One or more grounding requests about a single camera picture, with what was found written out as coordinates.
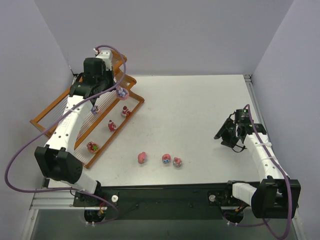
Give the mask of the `red pink bear toy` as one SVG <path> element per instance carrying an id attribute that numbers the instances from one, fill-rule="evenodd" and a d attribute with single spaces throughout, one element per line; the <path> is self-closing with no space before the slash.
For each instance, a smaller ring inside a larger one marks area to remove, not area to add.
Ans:
<path id="1" fill-rule="evenodd" d="M 110 132 L 115 132 L 118 128 L 117 125 L 112 120 L 108 121 L 107 126 Z"/>

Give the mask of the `purple bunny pink ring toy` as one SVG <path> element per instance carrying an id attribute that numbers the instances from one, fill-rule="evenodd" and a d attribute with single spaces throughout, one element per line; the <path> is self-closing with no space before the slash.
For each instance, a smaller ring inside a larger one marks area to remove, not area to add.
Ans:
<path id="1" fill-rule="evenodd" d="M 120 100 L 124 101 L 129 97 L 130 94 L 129 94 L 129 91 L 126 88 L 118 86 L 116 88 L 116 95 Z"/>

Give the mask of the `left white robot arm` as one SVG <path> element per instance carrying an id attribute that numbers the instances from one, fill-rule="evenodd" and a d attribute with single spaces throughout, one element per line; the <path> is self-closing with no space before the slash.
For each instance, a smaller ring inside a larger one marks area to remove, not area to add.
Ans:
<path id="1" fill-rule="evenodd" d="M 75 155 L 75 144 L 83 123 L 99 94 L 115 84 L 112 56 L 86 58 L 83 72 L 70 87 L 65 118 L 57 123 L 54 133 L 45 146 L 34 153 L 42 174 L 55 181 L 93 194 L 97 181 L 83 171 L 83 164 Z"/>

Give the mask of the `pink toy blue glasses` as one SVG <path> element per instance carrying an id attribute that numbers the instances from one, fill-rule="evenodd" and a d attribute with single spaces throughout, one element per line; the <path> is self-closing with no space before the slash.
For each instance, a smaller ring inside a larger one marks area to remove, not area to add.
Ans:
<path id="1" fill-rule="evenodd" d="M 161 159 L 164 164 L 168 164 L 171 161 L 171 156 L 170 154 L 166 153 L 162 156 Z"/>

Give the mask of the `purple bunny small toy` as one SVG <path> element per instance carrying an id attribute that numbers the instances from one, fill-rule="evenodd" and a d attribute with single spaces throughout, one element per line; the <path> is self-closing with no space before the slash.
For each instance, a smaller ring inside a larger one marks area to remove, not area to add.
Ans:
<path id="1" fill-rule="evenodd" d="M 98 106 L 98 105 L 94 105 L 94 106 L 92 107 L 92 109 L 91 109 L 91 112 L 92 112 L 93 115 L 99 114 L 99 113 L 100 113 L 100 108 L 99 108 L 99 106 Z"/>

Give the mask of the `pink toy clear base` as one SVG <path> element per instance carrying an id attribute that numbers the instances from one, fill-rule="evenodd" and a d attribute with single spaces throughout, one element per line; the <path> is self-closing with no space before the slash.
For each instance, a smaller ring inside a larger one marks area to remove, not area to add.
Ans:
<path id="1" fill-rule="evenodd" d="M 182 166 L 182 163 L 183 162 L 182 162 L 182 160 L 180 158 L 178 158 L 178 157 L 174 157 L 173 158 L 172 164 L 173 164 L 174 167 L 179 168 L 179 167 Z"/>

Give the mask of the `pink bear green clover toy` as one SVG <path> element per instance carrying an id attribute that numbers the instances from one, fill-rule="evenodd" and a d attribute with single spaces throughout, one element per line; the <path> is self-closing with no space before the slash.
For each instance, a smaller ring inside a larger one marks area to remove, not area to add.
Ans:
<path id="1" fill-rule="evenodd" d="M 100 149 L 99 145 L 93 141 L 88 142 L 86 147 L 87 150 L 92 154 L 95 154 Z"/>

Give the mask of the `red white cake toy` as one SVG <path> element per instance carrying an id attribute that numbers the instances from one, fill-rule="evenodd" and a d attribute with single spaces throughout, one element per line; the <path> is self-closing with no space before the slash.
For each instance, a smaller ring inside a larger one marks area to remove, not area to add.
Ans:
<path id="1" fill-rule="evenodd" d="M 127 118 L 130 115 L 131 115 L 130 109 L 127 106 L 123 106 L 122 111 L 121 111 L 121 116 L 124 118 Z"/>

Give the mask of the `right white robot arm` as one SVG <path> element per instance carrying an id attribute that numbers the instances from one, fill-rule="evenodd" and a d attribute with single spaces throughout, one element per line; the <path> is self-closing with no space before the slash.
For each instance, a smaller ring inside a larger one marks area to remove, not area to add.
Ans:
<path id="1" fill-rule="evenodd" d="M 248 109 L 237 109 L 229 115 L 214 139 L 233 149 L 238 143 L 248 150 L 256 166 L 260 183 L 227 182 L 224 203 L 239 200 L 251 207 L 258 219 L 286 219 L 295 215 L 301 184 L 280 166 L 261 123 L 255 123 Z"/>

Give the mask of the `pink blob toy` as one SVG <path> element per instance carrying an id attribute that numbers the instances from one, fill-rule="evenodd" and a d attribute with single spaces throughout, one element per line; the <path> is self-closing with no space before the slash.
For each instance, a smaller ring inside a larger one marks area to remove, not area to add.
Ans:
<path id="1" fill-rule="evenodd" d="M 144 164 L 146 159 L 147 159 L 147 154 L 144 151 L 139 153 L 137 156 L 137 161 L 139 164 Z"/>

